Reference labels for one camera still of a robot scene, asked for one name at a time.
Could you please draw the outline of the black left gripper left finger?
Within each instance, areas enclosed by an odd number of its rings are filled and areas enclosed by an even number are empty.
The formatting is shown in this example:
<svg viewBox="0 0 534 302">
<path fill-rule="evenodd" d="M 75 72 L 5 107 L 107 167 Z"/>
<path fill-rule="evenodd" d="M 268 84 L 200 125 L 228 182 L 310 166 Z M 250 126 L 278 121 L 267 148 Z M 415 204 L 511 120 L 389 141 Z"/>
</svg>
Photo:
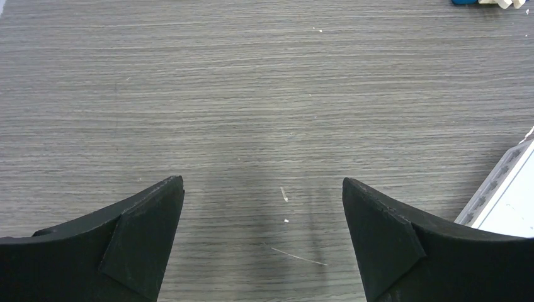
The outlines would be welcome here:
<svg viewBox="0 0 534 302">
<path fill-rule="evenodd" d="M 3 237 L 1 300 L 156 301 L 184 196 L 171 176 L 30 237 Z"/>
</svg>

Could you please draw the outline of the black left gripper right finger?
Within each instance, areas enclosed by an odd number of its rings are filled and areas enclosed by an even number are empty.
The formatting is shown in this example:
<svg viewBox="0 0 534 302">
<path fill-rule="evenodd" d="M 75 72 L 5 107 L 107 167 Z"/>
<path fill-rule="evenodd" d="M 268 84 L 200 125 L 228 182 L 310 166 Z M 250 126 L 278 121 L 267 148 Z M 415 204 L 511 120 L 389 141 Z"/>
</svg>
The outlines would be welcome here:
<svg viewBox="0 0 534 302">
<path fill-rule="evenodd" d="M 477 230 L 356 180 L 342 202 L 368 301 L 532 301 L 533 240 Z"/>
</svg>

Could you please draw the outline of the white network switch box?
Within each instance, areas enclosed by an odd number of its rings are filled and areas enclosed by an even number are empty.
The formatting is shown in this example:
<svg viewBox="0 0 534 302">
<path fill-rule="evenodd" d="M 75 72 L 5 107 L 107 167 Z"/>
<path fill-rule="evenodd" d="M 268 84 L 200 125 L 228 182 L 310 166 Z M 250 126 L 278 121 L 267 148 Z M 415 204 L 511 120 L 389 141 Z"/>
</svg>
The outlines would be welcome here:
<svg viewBox="0 0 534 302">
<path fill-rule="evenodd" d="M 506 151 L 455 223 L 503 235 L 533 237 L 533 140 Z"/>
</svg>

